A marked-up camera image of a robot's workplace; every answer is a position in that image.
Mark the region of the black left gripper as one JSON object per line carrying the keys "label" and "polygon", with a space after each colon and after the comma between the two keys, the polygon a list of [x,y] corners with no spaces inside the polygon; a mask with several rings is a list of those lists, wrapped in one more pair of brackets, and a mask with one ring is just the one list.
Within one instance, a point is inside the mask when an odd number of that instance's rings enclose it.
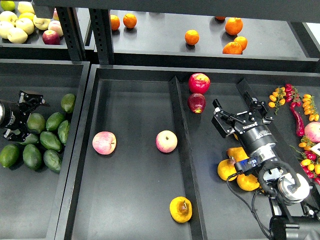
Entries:
{"label": "black left gripper", "polygon": [[19,91],[19,101],[0,101],[0,127],[5,129],[3,137],[12,142],[22,143],[29,135],[27,120],[30,113],[40,106],[50,105],[41,94]]}

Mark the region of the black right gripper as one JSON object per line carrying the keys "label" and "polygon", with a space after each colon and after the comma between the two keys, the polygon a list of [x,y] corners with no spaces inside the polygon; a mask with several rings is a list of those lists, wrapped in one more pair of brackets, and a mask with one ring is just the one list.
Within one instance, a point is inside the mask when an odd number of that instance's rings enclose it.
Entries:
{"label": "black right gripper", "polygon": [[265,101],[259,101],[249,90],[245,90],[242,97],[249,109],[249,119],[255,120],[254,123],[246,124],[242,116],[225,111],[218,99],[214,99],[212,124],[223,138],[236,133],[248,157],[261,162],[275,157],[273,147],[277,141],[266,126],[274,120],[269,114],[268,105]]}

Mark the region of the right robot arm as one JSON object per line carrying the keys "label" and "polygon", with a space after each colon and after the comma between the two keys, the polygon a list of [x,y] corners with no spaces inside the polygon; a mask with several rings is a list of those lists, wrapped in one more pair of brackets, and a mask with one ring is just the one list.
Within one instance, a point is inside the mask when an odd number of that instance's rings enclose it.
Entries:
{"label": "right robot arm", "polygon": [[273,118],[268,116],[266,103],[252,97],[247,91],[242,97],[248,110],[237,114],[223,110],[217,99],[212,103],[214,112],[211,121],[215,128],[224,138],[235,134],[248,156],[234,163],[235,172],[229,174],[227,180],[254,174],[268,196],[270,205],[280,209],[280,215],[272,215],[269,230],[263,225],[259,226],[268,239],[318,240],[319,210],[308,207],[302,216],[293,216],[288,210],[289,205],[302,203],[310,195],[310,184],[274,151],[277,141],[267,126]]}

